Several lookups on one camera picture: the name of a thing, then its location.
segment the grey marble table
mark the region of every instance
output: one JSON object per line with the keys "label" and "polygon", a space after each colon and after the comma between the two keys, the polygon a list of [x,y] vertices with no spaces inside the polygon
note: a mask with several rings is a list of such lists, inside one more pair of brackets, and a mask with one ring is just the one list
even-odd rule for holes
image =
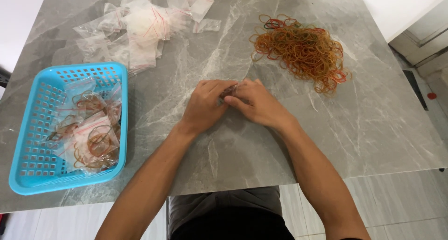
{"label": "grey marble table", "polygon": [[[102,16],[105,2],[44,0],[0,104],[0,212],[114,201],[179,120],[201,79],[259,78],[328,156],[343,178],[448,166],[439,135],[362,0],[215,0],[219,32],[174,36],[157,67],[129,80],[126,166],[106,183],[33,196],[15,194],[8,174],[34,76],[82,63],[72,27]],[[166,0],[153,0],[166,6]],[[248,38],[259,14],[287,14],[329,30],[353,80],[328,99],[276,62],[253,63]],[[171,195],[295,183],[287,151],[271,130],[230,109],[190,147]]]}

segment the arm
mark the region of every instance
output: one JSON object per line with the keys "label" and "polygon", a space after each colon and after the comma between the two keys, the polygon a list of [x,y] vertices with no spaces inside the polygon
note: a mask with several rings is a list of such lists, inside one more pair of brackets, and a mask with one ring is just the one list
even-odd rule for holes
{"label": "arm", "polygon": [[201,81],[191,94],[182,119],[146,160],[115,201],[96,240],[138,240],[165,202],[182,157],[202,132],[221,118],[228,105],[217,105],[234,81]]}
{"label": "arm", "polygon": [[327,240],[359,238],[370,240],[366,227],[338,172],[289,113],[261,84],[245,79],[225,102],[255,123],[269,126],[280,134],[294,165],[303,194],[322,220]]}

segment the left hand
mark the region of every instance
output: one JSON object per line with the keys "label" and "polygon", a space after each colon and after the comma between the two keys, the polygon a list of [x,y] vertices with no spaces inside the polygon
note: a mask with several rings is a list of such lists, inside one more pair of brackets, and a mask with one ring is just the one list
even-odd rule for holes
{"label": "left hand", "polygon": [[218,106],[218,97],[226,89],[238,84],[236,81],[200,81],[185,109],[178,128],[189,135],[198,136],[218,121],[228,104]]}

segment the forearm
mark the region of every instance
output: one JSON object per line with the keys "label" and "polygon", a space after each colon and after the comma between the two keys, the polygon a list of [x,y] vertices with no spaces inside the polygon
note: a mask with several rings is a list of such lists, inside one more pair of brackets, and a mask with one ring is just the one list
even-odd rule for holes
{"label": "forearm", "polygon": [[297,120],[292,118],[278,131],[288,147],[297,181],[305,197],[320,216],[326,232],[332,232],[332,235],[327,234],[327,239],[331,239],[329,236],[346,237],[340,232],[344,229],[343,224],[352,228],[354,235],[350,237],[368,239],[347,186]]}
{"label": "forearm", "polygon": [[128,182],[95,239],[137,240],[166,200],[179,163],[194,140],[176,125]]}

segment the hand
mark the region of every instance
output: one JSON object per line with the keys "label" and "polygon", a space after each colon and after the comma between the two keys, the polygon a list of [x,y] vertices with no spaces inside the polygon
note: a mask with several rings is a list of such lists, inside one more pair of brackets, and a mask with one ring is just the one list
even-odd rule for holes
{"label": "hand", "polygon": [[287,126],[288,123],[297,122],[295,117],[266,90],[259,79],[254,82],[244,79],[234,90],[233,96],[226,96],[224,101],[241,111],[250,121],[276,130]]}
{"label": "hand", "polygon": [[218,97],[226,88],[236,84],[236,81],[200,81],[178,123],[180,130],[197,136],[214,125],[228,107],[226,103],[218,106]]}

